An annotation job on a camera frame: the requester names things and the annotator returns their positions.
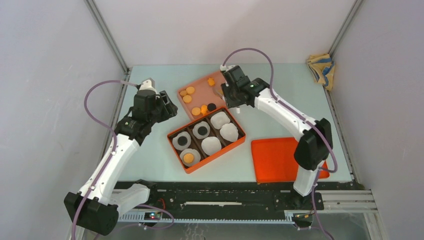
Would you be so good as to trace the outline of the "pink cookie tray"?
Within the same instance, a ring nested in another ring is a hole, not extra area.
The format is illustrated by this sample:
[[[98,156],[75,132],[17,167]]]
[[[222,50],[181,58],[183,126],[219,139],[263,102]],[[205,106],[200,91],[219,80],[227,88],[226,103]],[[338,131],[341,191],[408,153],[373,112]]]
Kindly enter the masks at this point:
[[[215,80],[215,86],[209,86],[208,85],[208,78],[214,78]],[[208,105],[210,103],[213,103],[216,105],[216,108],[219,109],[221,107],[226,107],[226,104],[224,101],[219,98],[217,95],[215,95],[213,88],[215,87],[221,87],[221,84],[224,84],[226,81],[221,73],[220,70],[210,72],[204,76],[199,77],[196,80],[193,80],[189,83],[186,83],[182,87],[180,87],[176,91],[177,99],[182,105],[182,108],[184,112],[187,114],[190,121],[198,120],[204,115],[202,113],[198,116],[193,116],[191,111],[192,108],[198,107],[201,108],[202,105]],[[190,103],[184,103],[183,97],[180,96],[179,92],[186,90],[187,87],[192,86],[195,88],[195,93],[191,94],[192,102]]]

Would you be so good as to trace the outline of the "black sandwich cookie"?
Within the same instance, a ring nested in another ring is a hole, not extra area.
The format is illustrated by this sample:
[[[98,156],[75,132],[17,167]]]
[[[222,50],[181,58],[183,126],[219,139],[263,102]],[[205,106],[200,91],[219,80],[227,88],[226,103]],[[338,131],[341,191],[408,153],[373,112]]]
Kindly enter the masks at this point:
[[[208,105],[207,105],[207,110],[209,111],[209,112],[212,112],[212,111],[214,111],[214,110],[216,110],[217,109],[217,106],[214,104],[214,103],[209,103]]]
[[[207,128],[207,127],[205,127],[205,126],[200,126],[200,127],[197,129],[197,133],[198,133],[200,136],[208,136],[208,135],[209,135],[209,130],[208,130],[208,128]]]
[[[180,136],[180,137],[177,139],[177,143],[178,143],[180,146],[185,146],[185,145],[188,143],[188,139],[187,139],[187,137],[186,137],[186,136]]]

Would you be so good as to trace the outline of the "orange cookie box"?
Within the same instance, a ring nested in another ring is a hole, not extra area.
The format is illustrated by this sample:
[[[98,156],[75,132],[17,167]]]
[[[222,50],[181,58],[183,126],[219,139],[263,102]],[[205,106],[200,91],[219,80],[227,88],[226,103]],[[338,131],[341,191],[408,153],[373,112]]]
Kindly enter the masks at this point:
[[[226,107],[218,108],[167,135],[186,174],[245,142],[246,133]]]

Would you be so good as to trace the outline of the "metal tongs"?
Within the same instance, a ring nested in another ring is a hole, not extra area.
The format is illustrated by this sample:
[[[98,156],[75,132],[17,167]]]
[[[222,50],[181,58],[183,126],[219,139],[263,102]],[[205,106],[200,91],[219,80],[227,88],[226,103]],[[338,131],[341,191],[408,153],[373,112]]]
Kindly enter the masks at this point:
[[[223,90],[221,89],[221,87],[214,87],[213,88],[213,92],[214,92],[214,94],[215,95],[217,95],[220,99],[222,99],[223,101],[224,101],[224,103],[226,104],[227,102],[226,102],[226,98],[225,98],[225,96],[224,96],[224,93],[223,93]],[[234,110],[234,112],[236,113],[236,114],[240,114],[241,113],[241,109],[240,109],[240,107],[238,106],[238,107],[233,107],[232,108],[233,110]]]

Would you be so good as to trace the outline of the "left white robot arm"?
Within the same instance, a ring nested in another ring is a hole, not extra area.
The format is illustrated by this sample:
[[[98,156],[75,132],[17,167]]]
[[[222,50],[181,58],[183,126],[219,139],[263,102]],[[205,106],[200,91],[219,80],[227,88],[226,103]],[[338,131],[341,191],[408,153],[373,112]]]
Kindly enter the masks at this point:
[[[144,89],[136,93],[133,106],[117,123],[109,150],[92,176],[77,193],[69,192],[65,196],[73,234],[80,226],[106,236],[115,228],[118,218],[136,206],[156,206],[158,194],[146,181],[136,182],[119,193],[113,191],[123,169],[151,133],[153,125],[176,116],[177,111],[164,90]]]

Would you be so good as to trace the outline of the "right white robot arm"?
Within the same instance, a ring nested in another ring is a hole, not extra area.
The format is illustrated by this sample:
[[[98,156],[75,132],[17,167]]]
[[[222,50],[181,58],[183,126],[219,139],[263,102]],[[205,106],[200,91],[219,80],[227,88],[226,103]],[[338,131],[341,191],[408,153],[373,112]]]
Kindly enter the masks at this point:
[[[256,108],[286,128],[298,142],[294,152],[298,170],[290,201],[295,208],[304,209],[311,202],[310,193],[319,168],[333,149],[330,122],[302,113],[279,97],[264,80],[250,80],[238,65],[221,65],[220,72],[225,79],[221,89],[227,108],[242,105]]]

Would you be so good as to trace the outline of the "orange fish cookie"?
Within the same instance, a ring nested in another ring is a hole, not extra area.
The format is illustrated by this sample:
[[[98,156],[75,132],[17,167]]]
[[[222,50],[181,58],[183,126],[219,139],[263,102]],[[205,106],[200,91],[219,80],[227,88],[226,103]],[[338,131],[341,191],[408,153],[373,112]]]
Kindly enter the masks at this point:
[[[200,112],[202,113],[203,116],[205,116],[208,113],[208,106],[207,105],[202,105],[200,108]]]
[[[207,83],[208,83],[208,85],[210,86],[210,87],[214,87],[215,86],[215,79],[213,78],[213,77],[209,77],[208,79],[207,79]]]

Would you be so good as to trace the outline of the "white paper cup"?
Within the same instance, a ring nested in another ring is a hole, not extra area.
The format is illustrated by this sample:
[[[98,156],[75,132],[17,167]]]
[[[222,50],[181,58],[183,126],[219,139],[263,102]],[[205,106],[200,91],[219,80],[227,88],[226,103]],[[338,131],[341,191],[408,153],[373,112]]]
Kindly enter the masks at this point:
[[[210,122],[215,129],[220,130],[225,124],[229,124],[231,120],[225,111],[220,111],[210,118]]]
[[[209,136],[202,140],[201,148],[207,156],[212,156],[222,149],[222,144],[217,137]]]
[[[177,140],[178,140],[178,138],[179,137],[181,137],[181,136],[185,136],[185,137],[187,137],[187,140],[188,140],[188,143],[186,144],[186,145],[184,145],[184,146],[181,146],[181,145],[179,145],[178,144],[178,142],[177,142]],[[178,150],[178,151],[183,151],[183,150],[185,150],[185,149],[187,149],[190,145],[191,145],[191,136],[190,136],[190,134],[187,132],[187,131],[183,131],[183,132],[180,132],[179,134],[177,134],[173,139],[172,139],[172,145],[173,145],[173,147],[176,149],[176,150]]]
[[[198,128],[199,127],[201,127],[201,126],[205,126],[205,127],[207,127],[208,128],[208,135],[207,136],[200,136],[199,134],[198,134]],[[206,121],[201,121],[201,122],[199,122],[199,123],[197,123],[194,127],[193,127],[193,130],[192,130],[192,133],[193,133],[193,135],[197,138],[197,139],[199,139],[199,140],[202,140],[202,139],[205,139],[205,138],[207,138],[208,136],[209,136],[209,134],[210,134],[210,125],[206,122]]]
[[[184,163],[183,156],[187,153],[191,153],[195,156],[195,160],[192,163],[189,163],[189,164]],[[196,149],[193,149],[193,148],[187,148],[180,153],[181,162],[183,163],[184,166],[186,166],[188,168],[198,164],[201,161],[201,159],[202,159],[202,156],[199,153],[199,151],[196,150]]]
[[[219,130],[222,138],[229,142],[236,142],[239,138],[239,132],[234,123],[226,123]]]

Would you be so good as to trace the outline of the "orange box lid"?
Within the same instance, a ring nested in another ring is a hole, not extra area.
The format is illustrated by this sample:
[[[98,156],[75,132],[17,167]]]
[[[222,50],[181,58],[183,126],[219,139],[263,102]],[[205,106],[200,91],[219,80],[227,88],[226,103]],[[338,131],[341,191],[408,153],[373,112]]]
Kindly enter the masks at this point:
[[[293,182],[298,164],[294,159],[298,142],[293,137],[256,139],[251,142],[255,179],[259,184]]]

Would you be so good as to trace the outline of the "yellow blue cloth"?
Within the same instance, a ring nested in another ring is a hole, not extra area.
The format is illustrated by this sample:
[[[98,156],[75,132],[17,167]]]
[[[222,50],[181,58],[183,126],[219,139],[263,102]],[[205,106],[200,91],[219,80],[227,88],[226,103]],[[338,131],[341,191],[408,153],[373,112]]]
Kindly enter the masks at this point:
[[[327,91],[334,86],[336,64],[328,53],[312,54],[306,61],[307,67],[315,83],[322,85]]]

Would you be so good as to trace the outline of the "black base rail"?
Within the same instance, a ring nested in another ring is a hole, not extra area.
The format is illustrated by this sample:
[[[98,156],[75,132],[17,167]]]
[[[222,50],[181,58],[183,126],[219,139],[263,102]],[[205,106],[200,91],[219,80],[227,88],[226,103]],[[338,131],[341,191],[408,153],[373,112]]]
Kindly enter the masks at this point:
[[[296,196],[291,182],[152,182],[147,202],[188,221],[288,220],[324,208],[320,193]]]

